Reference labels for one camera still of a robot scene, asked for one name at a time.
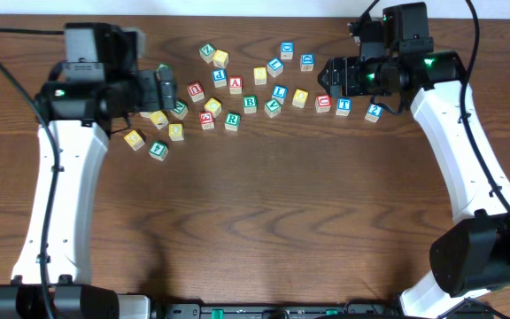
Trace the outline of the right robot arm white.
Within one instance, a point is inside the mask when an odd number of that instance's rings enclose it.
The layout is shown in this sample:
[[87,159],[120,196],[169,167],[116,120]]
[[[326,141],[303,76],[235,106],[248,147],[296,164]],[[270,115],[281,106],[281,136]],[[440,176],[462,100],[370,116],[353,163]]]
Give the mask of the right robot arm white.
[[318,83],[331,97],[400,93],[427,136],[452,205],[453,227],[430,247],[430,271],[400,294],[403,315],[437,318],[510,285],[510,182],[475,112],[454,51],[331,58]]

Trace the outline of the yellow O wooden block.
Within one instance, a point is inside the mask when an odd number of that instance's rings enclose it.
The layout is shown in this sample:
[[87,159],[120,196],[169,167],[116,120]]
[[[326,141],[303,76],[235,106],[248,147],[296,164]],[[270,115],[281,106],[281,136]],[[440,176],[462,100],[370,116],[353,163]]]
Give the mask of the yellow O wooden block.
[[169,138],[172,141],[183,141],[184,140],[183,125],[181,123],[170,124],[168,126],[168,134]]

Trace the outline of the green R wooden block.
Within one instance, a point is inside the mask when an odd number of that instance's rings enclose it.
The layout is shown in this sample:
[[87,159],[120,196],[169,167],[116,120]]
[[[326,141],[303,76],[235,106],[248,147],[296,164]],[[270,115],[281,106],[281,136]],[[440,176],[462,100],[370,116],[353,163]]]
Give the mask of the green R wooden block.
[[237,131],[241,122],[241,115],[238,113],[228,113],[226,115],[224,126],[226,130]]

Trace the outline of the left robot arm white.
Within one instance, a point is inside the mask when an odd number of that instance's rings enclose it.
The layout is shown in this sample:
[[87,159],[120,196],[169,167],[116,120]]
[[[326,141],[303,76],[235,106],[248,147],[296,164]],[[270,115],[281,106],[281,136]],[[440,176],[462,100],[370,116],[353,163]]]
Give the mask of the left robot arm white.
[[146,295],[92,285],[89,241],[112,120],[174,108],[174,73],[162,65],[107,74],[87,64],[65,74],[35,98],[42,113],[35,201],[11,281],[0,284],[0,318],[162,318]]

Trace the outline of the green B wooden block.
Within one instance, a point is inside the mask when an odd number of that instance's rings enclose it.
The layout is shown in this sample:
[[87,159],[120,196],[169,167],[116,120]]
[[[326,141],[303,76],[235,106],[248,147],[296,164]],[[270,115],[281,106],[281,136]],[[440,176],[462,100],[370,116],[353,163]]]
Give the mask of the green B wooden block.
[[243,96],[243,112],[245,114],[257,112],[258,100],[254,95]]

